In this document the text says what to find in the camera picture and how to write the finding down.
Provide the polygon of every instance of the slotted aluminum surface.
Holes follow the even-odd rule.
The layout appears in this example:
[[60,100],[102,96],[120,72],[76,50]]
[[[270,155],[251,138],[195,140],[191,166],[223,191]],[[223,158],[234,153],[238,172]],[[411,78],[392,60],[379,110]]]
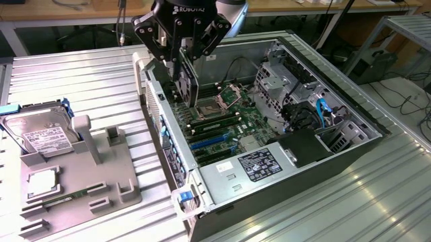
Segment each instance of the slotted aluminum surface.
[[384,23],[431,51],[431,17],[426,15],[390,16]]
[[[339,176],[206,241],[430,241],[431,157],[426,152],[430,148],[420,146],[422,140],[410,135],[403,124],[394,124],[391,116],[376,109],[374,101],[368,101],[366,94],[307,44],[295,35],[280,34],[392,135]],[[187,241],[139,111],[130,75],[131,53],[135,51],[143,51],[143,46],[33,56],[15,61],[9,90],[13,102],[24,104],[67,96],[75,112],[90,115],[94,132],[114,124],[126,130],[143,195],[140,204],[45,240]],[[13,232],[24,219],[17,216],[17,197],[13,195],[17,162],[8,159],[16,158],[17,149],[8,138],[1,140],[0,148],[4,151],[0,159],[5,164],[0,168],[0,240],[19,241]]]

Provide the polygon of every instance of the wooden table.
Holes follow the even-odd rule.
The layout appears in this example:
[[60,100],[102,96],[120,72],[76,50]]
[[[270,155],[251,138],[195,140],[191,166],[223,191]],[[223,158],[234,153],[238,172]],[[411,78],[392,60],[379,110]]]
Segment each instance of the wooden table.
[[[143,15],[150,12],[154,0],[143,1],[144,7],[142,9],[126,11],[126,21],[130,22],[132,16]],[[348,0],[344,0],[342,4],[332,4],[328,10],[327,5],[312,4],[307,1],[299,4],[294,0],[248,0],[250,7],[247,16],[315,15],[324,14],[328,10],[328,13],[335,15],[320,39],[318,45],[318,47],[320,47],[334,28],[347,1]],[[407,0],[407,2],[410,5],[410,11],[407,14],[412,14],[422,3],[418,2],[418,0]],[[398,10],[398,5],[376,6],[367,0],[356,0],[348,12],[390,12]],[[28,51],[15,31],[17,28],[114,24],[116,22],[116,16],[118,11],[95,11],[92,5],[83,6],[83,10],[76,11],[71,8],[57,6],[51,0],[27,0],[24,5],[4,5],[3,9],[0,7],[0,18],[3,19],[0,22],[0,30],[15,55],[27,56]]]

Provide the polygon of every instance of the hard drive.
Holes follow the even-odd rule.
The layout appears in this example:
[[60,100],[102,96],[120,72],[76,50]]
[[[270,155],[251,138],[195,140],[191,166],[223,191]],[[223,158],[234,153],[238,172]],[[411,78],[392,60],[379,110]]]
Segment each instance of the hard drive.
[[23,107],[12,104],[0,107],[0,128],[24,154],[39,152],[48,158],[71,152],[72,143],[80,140],[71,127],[72,116],[67,99]]

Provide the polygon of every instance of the robotiq logo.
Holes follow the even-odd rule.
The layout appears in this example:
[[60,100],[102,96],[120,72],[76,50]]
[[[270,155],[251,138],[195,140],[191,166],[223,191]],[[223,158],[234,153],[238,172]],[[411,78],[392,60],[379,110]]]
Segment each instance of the robotiq logo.
[[204,12],[204,8],[184,8],[179,6],[174,6],[172,14],[178,14],[178,12]]

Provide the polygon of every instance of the green circuit board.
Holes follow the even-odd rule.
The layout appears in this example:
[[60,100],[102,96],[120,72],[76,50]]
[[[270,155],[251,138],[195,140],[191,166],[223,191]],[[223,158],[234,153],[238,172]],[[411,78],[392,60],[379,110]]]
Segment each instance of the green circuit board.
[[[224,141],[192,149],[200,165],[215,163],[247,152],[247,149],[264,146],[268,139],[276,136],[247,96],[247,89],[226,84],[222,86],[222,90],[224,108],[220,106],[220,101],[218,102],[218,96],[199,99],[194,108],[188,108],[183,101],[175,101],[168,96],[171,108],[191,149],[192,145],[226,135]],[[220,120],[199,125],[218,118]]]

